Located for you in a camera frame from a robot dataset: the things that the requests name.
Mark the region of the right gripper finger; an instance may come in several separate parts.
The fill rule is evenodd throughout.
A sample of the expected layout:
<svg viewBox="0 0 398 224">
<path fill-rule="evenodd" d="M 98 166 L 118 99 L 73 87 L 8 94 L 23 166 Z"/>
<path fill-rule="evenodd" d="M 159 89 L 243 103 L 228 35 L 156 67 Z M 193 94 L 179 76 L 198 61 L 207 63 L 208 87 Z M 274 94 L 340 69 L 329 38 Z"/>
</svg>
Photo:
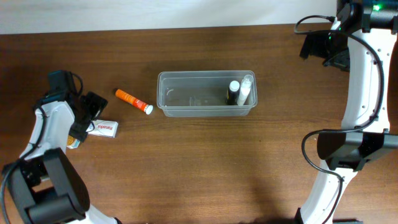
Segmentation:
<svg viewBox="0 0 398 224">
<path fill-rule="evenodd" d="M 312 52 L 313 45 L 314 45 L 313 35 L 307 35 L 302 45 L 299 57 L 302 59 L 307 59 Z"/>
<path fill-rule="evenodd" d="M 337 52 L 330 53 L 323 61 L 324 67 L 335 67 L 343 72 L 350 71 L 350 56 L 349 49 L 339 50 Z"/>
</svg>

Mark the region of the small gold-lid jar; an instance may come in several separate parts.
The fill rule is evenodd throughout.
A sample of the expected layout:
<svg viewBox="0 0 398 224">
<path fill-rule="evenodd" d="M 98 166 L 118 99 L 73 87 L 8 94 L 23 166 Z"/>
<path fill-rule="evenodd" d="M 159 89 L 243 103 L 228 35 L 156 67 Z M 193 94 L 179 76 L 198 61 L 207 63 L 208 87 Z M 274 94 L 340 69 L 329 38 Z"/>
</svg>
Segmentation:
<svg viewBox="0 0 398 224">
<path fill-rule="evenodd" d="M 80 141 L 72 136 L 67 138 L 67 148 L 76 149 L 80 145 Z"/>
</svg>

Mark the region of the white spray bottle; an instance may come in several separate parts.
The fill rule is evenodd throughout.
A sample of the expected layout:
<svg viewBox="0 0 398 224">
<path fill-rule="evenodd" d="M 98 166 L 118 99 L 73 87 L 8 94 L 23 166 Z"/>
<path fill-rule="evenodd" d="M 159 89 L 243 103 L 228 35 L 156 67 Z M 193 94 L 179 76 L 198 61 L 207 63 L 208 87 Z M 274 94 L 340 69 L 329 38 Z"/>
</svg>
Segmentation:
<svg viewBox="0 0 398 224">
<path fill-rule="evenodd" d="M 240 89 L 239 89 L 239 96 L 236 101 L 238 106 L 242 106 L 245 104 L 250 91 L 251 91 L 251 85 L 254 81 L 254 77 L 252 75 L 245 75 L 244 78 L 241 81 Z"/>
</svg>

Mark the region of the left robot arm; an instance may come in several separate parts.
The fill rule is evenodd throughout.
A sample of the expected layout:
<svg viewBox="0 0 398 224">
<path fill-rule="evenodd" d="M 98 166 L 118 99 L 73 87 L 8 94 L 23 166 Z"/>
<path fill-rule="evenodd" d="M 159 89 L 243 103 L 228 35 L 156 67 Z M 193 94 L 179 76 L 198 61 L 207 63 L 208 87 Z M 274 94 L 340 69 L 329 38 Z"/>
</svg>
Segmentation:
<svg viewBox="0 0 398 224">
<path fill-rule="evenodd" d="M 84 142 L 108 104 L 77 88 L 79 76 L 49 73 L 50 89 L 34 105 L 35 126 L 26 149 L 2 170 L 1 192 L 8 191 L 24 223 L 119 223 L 90 202 L 86 185 L 66 156 L 68 137 Z"/>
</svg>

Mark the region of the white Panadol box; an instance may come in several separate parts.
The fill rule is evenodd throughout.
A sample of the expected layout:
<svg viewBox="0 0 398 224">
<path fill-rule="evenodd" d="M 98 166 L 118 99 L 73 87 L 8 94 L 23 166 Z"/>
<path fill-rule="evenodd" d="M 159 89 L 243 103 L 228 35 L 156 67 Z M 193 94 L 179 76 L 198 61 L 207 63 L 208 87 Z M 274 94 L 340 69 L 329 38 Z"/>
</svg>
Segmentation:
<svg viewBox="0 0 398 224">
<path fill-rule="evenodd" d="M 118 126 L 118 122 L 97 119 L 89 125 L 86 132 L 90 135 L 115 138 Z"/>
</svg>

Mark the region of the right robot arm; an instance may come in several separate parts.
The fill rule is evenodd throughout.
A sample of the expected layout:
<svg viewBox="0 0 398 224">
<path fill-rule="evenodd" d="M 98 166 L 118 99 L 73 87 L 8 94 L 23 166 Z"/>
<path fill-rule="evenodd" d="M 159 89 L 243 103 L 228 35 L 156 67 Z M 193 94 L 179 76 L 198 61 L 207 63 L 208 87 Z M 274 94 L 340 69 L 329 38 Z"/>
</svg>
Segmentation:
<svg viewBox="0 0 398 224">
<path fill-rule="evenodd" d="M 321 129 L 320 164 L 312 191 L 298 208 L 298 224 L 331 223 L 343 192 L 368 162 L 397 149 L 387 112 L 389 69 L 397 42 L 396 1 L 338 1 L 327 30 L 306 30 L 302 58 L 349 74 L 348 99 L 340 129 Z"/>
</svg>

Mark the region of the black bottle white cap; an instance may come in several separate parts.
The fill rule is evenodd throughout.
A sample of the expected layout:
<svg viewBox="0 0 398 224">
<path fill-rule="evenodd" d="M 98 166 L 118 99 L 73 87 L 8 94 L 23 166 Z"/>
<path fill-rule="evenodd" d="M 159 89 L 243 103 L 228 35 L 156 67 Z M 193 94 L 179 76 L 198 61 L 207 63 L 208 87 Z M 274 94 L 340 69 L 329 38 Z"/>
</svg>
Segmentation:
<svg viewBox="0 0 398 224">
<path fill-rule="evenodd" d="M 236 80 L 233 80 L 228 87 L 227 95 L 226 95 L 226 103 L 228 105 L 235 105 L 238 99 L 240 89 L 240 83 Z"/>
</svg>

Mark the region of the orange tablet tube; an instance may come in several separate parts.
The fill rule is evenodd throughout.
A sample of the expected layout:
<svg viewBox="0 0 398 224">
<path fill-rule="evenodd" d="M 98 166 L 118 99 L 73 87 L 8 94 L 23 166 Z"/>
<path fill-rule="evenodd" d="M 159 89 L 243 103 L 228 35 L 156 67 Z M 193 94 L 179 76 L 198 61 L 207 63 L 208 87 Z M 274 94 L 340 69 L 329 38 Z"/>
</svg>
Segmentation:
<svg viewBox="0 0 398 224">
<path fill-rule="evenodd" d="M 152 105 L 149 105 L 142 100 L 139 100 L 138 98 L 128 94 L 127 92 L 117 89 L 115 92 L 115 96 L 119 98 L 120 100 L 125 101 L 126 103 L 129 103 L 133 107 L 140 109 L 143 111 L 145 114 L 149 115 L 152 113 L 154 107 Z"/>
</svg>

